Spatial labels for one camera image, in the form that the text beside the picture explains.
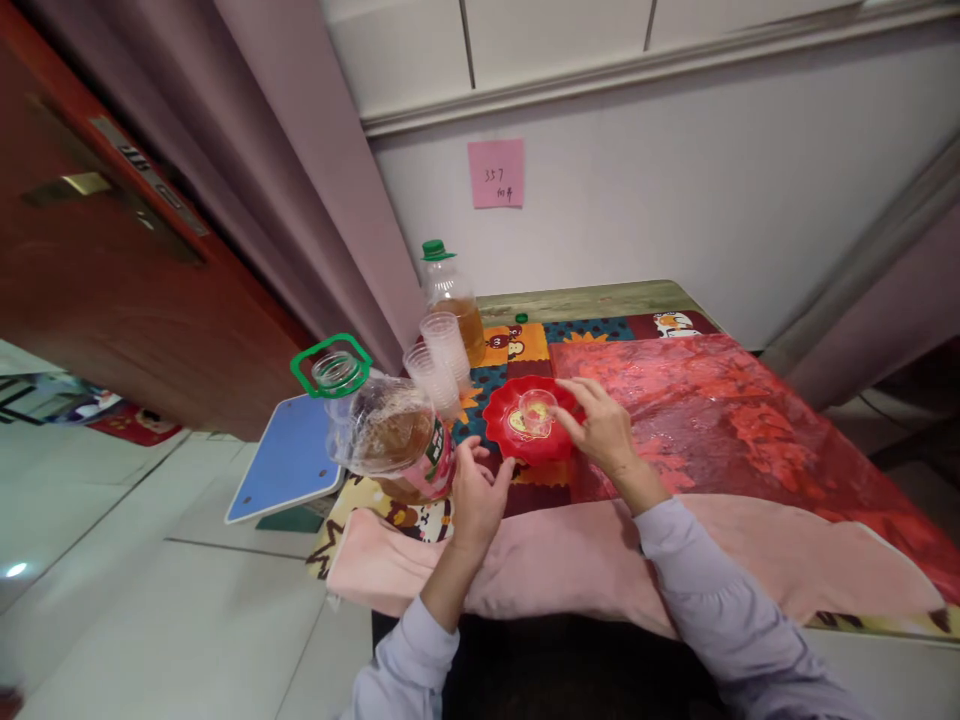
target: clear plastic cup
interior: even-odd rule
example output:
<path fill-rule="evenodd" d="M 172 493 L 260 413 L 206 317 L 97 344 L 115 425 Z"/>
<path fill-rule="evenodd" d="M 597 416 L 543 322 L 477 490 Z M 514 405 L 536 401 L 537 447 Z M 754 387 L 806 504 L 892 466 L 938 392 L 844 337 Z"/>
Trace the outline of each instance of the clear plastic cup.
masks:
<path fill-rule="evenodd" d="M 550 434 L 552 407 L 557 407 L 557 399 L 546 390 L 528 390 L 520 396 L 520 415 L 527 434 L 534 437 L 547 437 Z"/>
<path fill-rule="evenodd" d="M 430 313 L 420 321 L 423 341 L 430 348 L 434 360 L 450 368 L 461 393 L 469 390 L 470 361 L 460 336 L 460 325 L 453 313 Z"/>
<path fill-rule="evenodd" d="M 460 393 L 453 373 L 437 362 L 425 343 L 416 343 L 403 354 L 403 366 L 410 379 L 430 396 L 430 401 L 441 420 L 460 417 Z"/>

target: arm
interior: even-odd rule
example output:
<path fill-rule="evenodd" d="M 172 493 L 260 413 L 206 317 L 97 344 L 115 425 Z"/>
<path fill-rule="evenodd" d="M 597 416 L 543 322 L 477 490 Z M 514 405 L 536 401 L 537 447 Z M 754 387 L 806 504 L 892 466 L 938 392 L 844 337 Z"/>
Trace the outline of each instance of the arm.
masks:
<path fill-rule="evenodd" d="M 745 717 L 868 718 L 796 624 L 679 500 L 635 518 L 680 635 Z"/>
<path fill-rule="evenodd" d="M 829 677 L 797 626 L 636 456 L 627 412 L 594 380 L 558 382 L 576 395 L 587 419 L 581 426 L 558 409 L 557 420 L 635 516 L 664 602 L 724 702 L 749 718 L 870 717 Z"/>
<path fill-rule="evenodd" d="M 457 623 L 463 600 L 500 526 L 513 477 L 512 458 L 504 461 L 496 478 L 476 463 L 489 454 L 477 436 L 457 447 L 454 536 L 419 597 L 357 675 L 344 718 L 440 717 L 440 694 L 460 644 Z"/>

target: wooden door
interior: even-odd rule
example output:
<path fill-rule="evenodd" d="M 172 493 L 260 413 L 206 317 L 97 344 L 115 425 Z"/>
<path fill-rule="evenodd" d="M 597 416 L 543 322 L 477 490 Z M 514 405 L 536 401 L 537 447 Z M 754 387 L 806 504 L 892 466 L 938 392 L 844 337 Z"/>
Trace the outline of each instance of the wooden door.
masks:
<path fill-rule="evenodd" d="M 0 338 L 259 439 L 310 338 L 7 0 L 0 108 Z"/>

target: pink curtain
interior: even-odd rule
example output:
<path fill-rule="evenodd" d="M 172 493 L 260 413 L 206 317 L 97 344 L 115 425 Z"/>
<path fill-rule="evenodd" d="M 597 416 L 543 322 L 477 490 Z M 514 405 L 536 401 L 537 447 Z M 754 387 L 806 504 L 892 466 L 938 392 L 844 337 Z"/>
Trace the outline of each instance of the pink curtain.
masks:
<path fill-rule="evenodd" d="M 785 377 L 814 408 L 846 402 L 960 336 L 960 204 L 864 293 Z"/>
<path fill-rule="evenodd" d="M 25 4 L 308 330 L 400 369 L 424 301 L 317 0 Z"/>

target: red bowl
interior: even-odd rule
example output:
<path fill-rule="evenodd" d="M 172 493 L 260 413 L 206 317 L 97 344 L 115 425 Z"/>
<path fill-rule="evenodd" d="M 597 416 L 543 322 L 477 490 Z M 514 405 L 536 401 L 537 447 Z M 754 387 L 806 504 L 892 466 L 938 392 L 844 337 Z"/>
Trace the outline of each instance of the red bowl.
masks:
<path fill-rule="evenodd" d="M 560 423 L 554 422 L 546 437 L 533 437 L 519 429 L 523 427 L 523 421 L 519 418 L 520 396 L 534 389 L 552 393 L 560 407 L 577 420 L 583 419 L 583 413 L 577 412 L 577 399 L 570 391 L 557 385 L 553 378 L 527 375 L 508 380 L 490 395 L 490 402 L 481 413 L 487 421 L 487 439 L 500 446 L 505 458 L 519 458 L 531 466 L 550 460 L 566 460 L 573 451 L 573 441 Z"/>

